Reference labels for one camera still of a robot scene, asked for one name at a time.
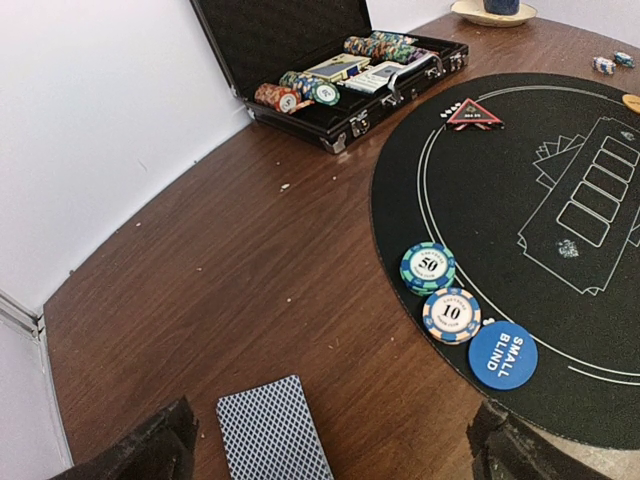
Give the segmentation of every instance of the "cup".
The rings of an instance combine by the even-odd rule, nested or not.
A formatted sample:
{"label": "cup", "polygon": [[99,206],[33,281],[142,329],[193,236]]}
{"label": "cup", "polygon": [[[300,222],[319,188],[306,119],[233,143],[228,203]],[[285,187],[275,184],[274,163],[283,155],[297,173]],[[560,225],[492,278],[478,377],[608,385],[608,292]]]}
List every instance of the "cup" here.
{"label": "cup", "polygon": [[494,15],[516,15],[520,11],[520,0],[484,0],[484,9]]}

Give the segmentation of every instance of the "black poker mat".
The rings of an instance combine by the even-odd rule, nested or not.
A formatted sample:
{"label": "black poker mat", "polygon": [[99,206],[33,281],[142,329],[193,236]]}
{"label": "black poker mat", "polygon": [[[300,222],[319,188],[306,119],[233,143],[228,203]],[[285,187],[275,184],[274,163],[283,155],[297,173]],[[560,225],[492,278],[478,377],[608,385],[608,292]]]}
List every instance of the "black poker mat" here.
{"label": "black poker mat", "polygon": [[[457,85],[391,135],[376,166],[371,214],[399,299],[463,377],[552,433],[636,449],[640,116],[622,104],[624,93],[545,74]],[[466,98],[506,128],[444,130],[447,110]],[[398,270],[406,249],[421,241],[453,251],[456,285],[478,299],[483,318],[513,321],[534,336],[539,363],[526,385],[484,387],[468,366],[468,344],[431,339],[424,299],[406,289]]]}

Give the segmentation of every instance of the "poker chip case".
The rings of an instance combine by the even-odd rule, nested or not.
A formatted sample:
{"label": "poker chip case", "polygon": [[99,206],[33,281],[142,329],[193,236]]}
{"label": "poker chip case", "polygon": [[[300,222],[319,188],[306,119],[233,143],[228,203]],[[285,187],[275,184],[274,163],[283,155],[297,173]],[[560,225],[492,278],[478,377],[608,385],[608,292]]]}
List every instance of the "poker chip case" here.
{"label": "poker chip case", "polygon": [[415,46],[437,53],[366,94],[340,87],[340,101],[314,104],[293,114],[254,101],[263,83],[278,84],[287,71],[304,71],[343,53],[350,36],[372,33],[365,0],[191,0],[232,93],[249,115],[337,154],[435,83],[468,63],[461,43],[410,35]]}

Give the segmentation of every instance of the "white wall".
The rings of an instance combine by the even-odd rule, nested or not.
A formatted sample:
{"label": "white wall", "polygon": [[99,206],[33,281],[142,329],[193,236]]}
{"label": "white wall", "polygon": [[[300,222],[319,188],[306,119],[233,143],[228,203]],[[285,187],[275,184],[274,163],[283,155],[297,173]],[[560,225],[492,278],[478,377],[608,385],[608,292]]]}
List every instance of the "white wall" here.
{"label": "white wall", "polygon": [[526,3],[536,7],[542,18],[640,46],[640,2],[637,0],[527,0]]}
{"label": "white wall", "polygon": [[[406,30],[446,11],[427,3],[372,0],[371,15]],[[35,311],[248,123],[188,0],[3,0],[0,111],[0,290]]]}
{"label": "white wall", "polygon": [[0,478],[42,480],[72,465],[45,345],[0,314]]}

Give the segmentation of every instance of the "poker chip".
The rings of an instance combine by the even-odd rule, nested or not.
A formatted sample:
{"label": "poker chip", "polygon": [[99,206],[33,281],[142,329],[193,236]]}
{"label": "poker chip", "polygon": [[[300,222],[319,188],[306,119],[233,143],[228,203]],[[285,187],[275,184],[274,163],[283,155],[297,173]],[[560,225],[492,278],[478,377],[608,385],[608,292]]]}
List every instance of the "poker chip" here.
{"label": "poker chip", "polygon": [[340,92],[330,83],[318,83],[313,86],[313,99],[323,105],[335,105],[340,101]]}
{"label": "poker chip", "polygon": [[616,72],[616,64],[608,58],[593,57],[593,69],[605,75],[613,75]]}
{"label": "poker chip", "polygon": [[298,92],[303,100],[323,105],[336,105],[340,101],[340,91],[335,85],[309,73],[288,71],[278,83]]}
{"label": "poker chip", "polygon": [[637,95],[627,94],[622,97],[622,102],[631,111],[640,114],[640,97]]}
{"label": "poker chip", "polygon": [[349,37],[345,40],[344,52],[352,55],[370,57],[377,62],[391,61],[407,65],[428,55],[436,54],[425,48],[414,47],[393,41],[380,41],[374,38]]}
{"label": "poker chip", "polygon": [[315,102],[313,100],[305,100],[304,102],[300,102],[293,110],[289,111],[289,113],[296,113],[298,110],[302,110],[303,108],[307,108],[310,105],[313,105]]}
{"label": "poker chip", "polygon": [[443,288],[424,304],[422,320],[431,336],[450,345],[473,338],[482,326],[477,300],[461,288]]}
{"label": "poker chip", "polygon": [[633,57],[624,52],[614,52],[615,62],[618,65],[622,65],[627,68],[635,68],[636,62],[633,60]]}
{"label": "poker chip", "polygon": [[521,387],[538,365],[538,347],[529,332],[506,321],[483,327],[471,341],[468,356],[474,375],[495,390]]}
{"label": "poker chip", "polygon": [[412,43],[415,43],[418,41],[417,38],[408,37],[406,35],[400,35],[399,33],[378,32],[378,31],[375,31],[371,35],[369,35],[369,38],[373,40],[378,40],[381,42],[390,42],[390,43],[396,43],[400,45],[411,45]]}
{"label": "poker chip", "polygon": [[266,105],[282,113],[293,113],[300,105],[300,95],[290,88],[263,83],[258,87],[254,98],[257,103]]}
{"label": "poker chip", "polygon": [[404,282],[420,292],[449,287],[455,275],[456,259],[451,250],[439,243],[423,242],[411,247],[400,263]]}
{"label": "poker chip", "polygon": [[[455,277],[452,277],[451,280],[446,285],[443,285],[441,288],[449,288],[450,286],[453,285],[454,282],[455,282]],[[433,295],[437,290],[439,290],[439,289],[426,290],[426,289],[416,288],[407,282],[405,282],[405,285],[407,286],[407,289],[411,293],[413,293],[414,295],[418,295],[419,297],[428,297],[430,295]]]}

